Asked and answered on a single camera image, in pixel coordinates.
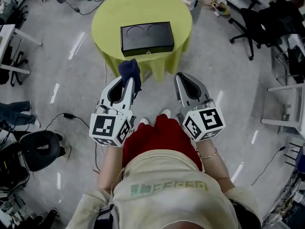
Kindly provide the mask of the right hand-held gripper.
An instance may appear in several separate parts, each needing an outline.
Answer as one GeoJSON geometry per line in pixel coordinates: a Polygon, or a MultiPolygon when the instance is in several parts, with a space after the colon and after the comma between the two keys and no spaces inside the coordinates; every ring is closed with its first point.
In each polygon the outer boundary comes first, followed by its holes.
{"type": "Polygon", "coordinates": [[[181,109],[177,118],[195,142],[217,136],[225,127],[221,109],[210,98],[206,86],[187,73],[177,73],[174,86],[181,109]]]}

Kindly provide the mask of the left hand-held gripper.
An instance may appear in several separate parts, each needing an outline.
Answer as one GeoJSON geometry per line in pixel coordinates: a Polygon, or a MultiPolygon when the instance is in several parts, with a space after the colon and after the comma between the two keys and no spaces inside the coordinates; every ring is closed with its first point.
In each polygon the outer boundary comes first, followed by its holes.
{"type": "Polygon", "coordinates": [[[134,126],[135,116],[130,110],[135,94],[131,77],[123,87],[117,77],[102,90],[99,105],[91,114],[89,137],[103,146],[122,147],[134,126]],[[121,104],[121,108],[102,104],[121,104]]]}

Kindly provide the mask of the dark blue cloth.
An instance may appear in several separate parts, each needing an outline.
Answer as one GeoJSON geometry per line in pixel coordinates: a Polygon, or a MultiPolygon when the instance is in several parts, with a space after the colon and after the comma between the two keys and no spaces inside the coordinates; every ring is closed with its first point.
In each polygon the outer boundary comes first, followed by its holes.
{"type": "Polygon", "coordinates": [[[130,61],[123,61],[118,66],[119,73],[122,77],[123,87],[127,84],[127,81],[130,78],[134,79],[134,92],[137,94],[141,90],[141,76],[140,76],[140,68],[135,59],[131,59],[130,61]]]}

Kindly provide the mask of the black induction cooktop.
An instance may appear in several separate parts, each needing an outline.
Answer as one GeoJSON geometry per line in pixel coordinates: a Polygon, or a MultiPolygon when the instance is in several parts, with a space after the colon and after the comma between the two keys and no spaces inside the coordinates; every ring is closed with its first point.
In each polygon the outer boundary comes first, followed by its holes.
{"type": "Polygon", "coordinates": [[[125,57],[171,52],[174,49],[170,22],[144,23],[120,28],[121,51],[125,57]]]}

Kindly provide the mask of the person's left forearm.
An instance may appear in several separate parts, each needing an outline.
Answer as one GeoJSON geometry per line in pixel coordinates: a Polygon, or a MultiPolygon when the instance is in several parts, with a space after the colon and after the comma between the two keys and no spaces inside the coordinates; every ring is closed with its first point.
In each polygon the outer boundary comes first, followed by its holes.
{"type": "Polygon", "coordinates": [[[97,180],[97,188],[103,189],[107,193],[111,191],[122,180],[122,158],[123,149],[119,147],[107,147],[105,159],[97,180]]]}

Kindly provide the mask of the person's right forearm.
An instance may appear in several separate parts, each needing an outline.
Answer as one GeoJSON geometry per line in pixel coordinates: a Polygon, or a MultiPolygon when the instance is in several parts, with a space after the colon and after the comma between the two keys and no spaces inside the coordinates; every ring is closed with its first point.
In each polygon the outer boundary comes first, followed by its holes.
{"type": "Polygon", "coordinates": [[[205,173],[215,179],[223,193],[234,188],[228,169],[210,139],[196,142],[205,173]]]}

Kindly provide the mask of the red skirt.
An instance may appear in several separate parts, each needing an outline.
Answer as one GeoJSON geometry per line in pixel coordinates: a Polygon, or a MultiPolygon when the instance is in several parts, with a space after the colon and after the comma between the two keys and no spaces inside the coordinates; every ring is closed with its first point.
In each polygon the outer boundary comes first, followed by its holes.
{"type": "Polygon", "coordinates": [[[189,136],[182,130],[179,123],[166,114],[156,117],[154,126],[139,124],[124,142],[122,166],[127,164],[138,155],[151,150],[172,150],[180,152],[190,158],[203,170],[203,165],[189,136]]]}

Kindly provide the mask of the yellow-green round tablecloth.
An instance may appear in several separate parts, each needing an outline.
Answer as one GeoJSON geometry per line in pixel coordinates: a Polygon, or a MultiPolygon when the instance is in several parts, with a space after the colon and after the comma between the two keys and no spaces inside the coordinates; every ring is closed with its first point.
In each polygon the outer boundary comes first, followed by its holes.
{"type": "Polygon", "coordinates": [[[155,80],[164,80],[166,72],[176,74],[181,53],[187,51],[192,15],[182,0],[106,0],[96,11],[91,34],[112,73],[118,77],[118,66],[126,60],[121,51],[120,28],[134,24],[170,22],[174,48],[171,52],[137,55],[141,77],[152,72],[155,80]]]}

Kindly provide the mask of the black office chair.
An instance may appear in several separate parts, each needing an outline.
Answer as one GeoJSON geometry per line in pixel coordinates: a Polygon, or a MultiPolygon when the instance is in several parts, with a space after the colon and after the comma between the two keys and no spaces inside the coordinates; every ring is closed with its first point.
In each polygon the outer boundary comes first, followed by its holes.
{"type": "Polygon", "coordinates": [[[305,37],[304,18],[293,2],[277,0],[271,2],[268,8],[254,11],[252,8],[256,4],[254,0],[248,8],[240,9],[244,26],[234,18],[228,20],[243,31],[243,34],[231,38],[230,43],[233,44],[239,38],[247,38],[251,51],[249,60],[254,59],[253,42],[256,42],[257,48],[260,49],[262,45],[270,48],[281,44],[283,36],[298,34],[305,37]]]}

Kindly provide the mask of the cream printed t-shirt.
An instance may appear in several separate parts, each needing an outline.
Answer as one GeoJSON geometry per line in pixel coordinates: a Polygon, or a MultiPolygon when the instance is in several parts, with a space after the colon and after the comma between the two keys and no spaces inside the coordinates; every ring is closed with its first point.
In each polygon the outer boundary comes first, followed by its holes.
{"type": "Polygon", "coordinates": [[[188,221],[203,229],[261,229],[251,192],[223,193],[186,155],[151,150],[132,159],[109,194],[84,194],[66,229],[163,229],[188,221]]]}

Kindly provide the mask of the white desk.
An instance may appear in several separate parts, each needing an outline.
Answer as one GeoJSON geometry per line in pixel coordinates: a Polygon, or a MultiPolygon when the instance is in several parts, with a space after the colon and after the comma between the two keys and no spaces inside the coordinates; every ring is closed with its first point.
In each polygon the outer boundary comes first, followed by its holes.
{"type": "Polygon", "coordinates": [[[9,45],[9,41],[10,41],[10,39],[13,36],[14,33],[18,34],[19,36],[21,36],[21,37],[23,37],[23,38],[25,38],[25,39],[33,42],[33,43],[35,43],[36,45],[39,45],[39,46],[43,45],[43,42],[39,41],[38,39],[35,39],[35,38],[31,37],[30,35],[24,33],[21,30],[18,30],[15,27],[14,24],[3,25],[1,30],[0,30],[0,69],[10,70],[10,71],[15,71],[15,72],[18,72],[18,73],[23,73],[23,74],[30,75],[31,71],[2,64],[3,55],[6,51],[7,46],[9,45]]]}

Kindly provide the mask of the white table frame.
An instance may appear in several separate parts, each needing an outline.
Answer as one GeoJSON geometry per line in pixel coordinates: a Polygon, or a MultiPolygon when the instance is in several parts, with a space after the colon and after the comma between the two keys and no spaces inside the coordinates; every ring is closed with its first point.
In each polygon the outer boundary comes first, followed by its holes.
{"type": "Polygon", "coordinates": [[[290,103],[285,109],[288,120],[261,119],[262,124],[294,128],[305,140],[305,82],[294,85],[268,88],[267,92],[291,91],[290,103]]]}

